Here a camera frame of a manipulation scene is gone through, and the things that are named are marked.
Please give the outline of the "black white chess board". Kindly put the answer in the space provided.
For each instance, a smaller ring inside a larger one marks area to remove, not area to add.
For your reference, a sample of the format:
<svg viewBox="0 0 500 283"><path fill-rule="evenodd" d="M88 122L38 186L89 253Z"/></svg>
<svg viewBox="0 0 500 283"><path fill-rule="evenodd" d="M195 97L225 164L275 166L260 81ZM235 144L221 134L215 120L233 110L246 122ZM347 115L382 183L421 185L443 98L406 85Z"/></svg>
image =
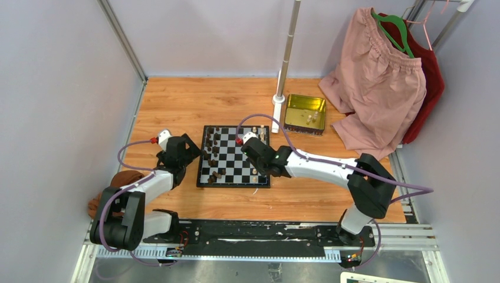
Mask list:
<svg viewBox="0 0 500 283"><path fill-rule="evenodd" d="M227 188L263 188L271 187L270 177L257 172L252 174L254 166L247 161L241 147L235 143L236 138L252 132L256 127L256 135L261 134L261 126L216 126L206 125L203 128L202 154L199 158L197 187ZM265 126L266 142L270 144L269 127Z"/></svg>

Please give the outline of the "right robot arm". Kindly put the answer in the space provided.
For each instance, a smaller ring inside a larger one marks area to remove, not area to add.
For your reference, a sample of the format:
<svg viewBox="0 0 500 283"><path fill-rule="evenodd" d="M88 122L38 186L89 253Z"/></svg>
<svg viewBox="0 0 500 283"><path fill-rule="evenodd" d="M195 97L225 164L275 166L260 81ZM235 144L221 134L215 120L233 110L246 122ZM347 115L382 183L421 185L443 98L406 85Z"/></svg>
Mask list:
<svg viewBox="0 0 500 283"><path fill-rule="evenodd" d="M237 143L247 160L266 176L314 179L347 189L354 203L342 214L336 231L339 243L344 246L357 242L370 221L386 216L396 181L370 154L362 154L357 159L335 159L291 146L274 150L253 133L246 134Z"/></svg>

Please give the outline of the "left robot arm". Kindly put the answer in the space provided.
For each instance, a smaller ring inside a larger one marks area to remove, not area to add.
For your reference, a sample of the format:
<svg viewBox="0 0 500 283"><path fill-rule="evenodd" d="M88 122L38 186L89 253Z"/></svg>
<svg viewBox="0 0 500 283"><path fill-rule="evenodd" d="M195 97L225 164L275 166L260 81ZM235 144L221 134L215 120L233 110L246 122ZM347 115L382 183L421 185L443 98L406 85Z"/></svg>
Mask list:
<svg viewBox="0 0 500 283"><path fill-rule="evenodd" d="M142 240L156 235L165 243L175 243L180 238L176 212L156 209L146 213L145 208L181 184L187 167L201 150L187 134L173 136L168 130L162 130L149 142L161 148L156 155L156 167L130 185L109 186L102 192L89 236L92 243L108 251L133 251Z"/></svg>

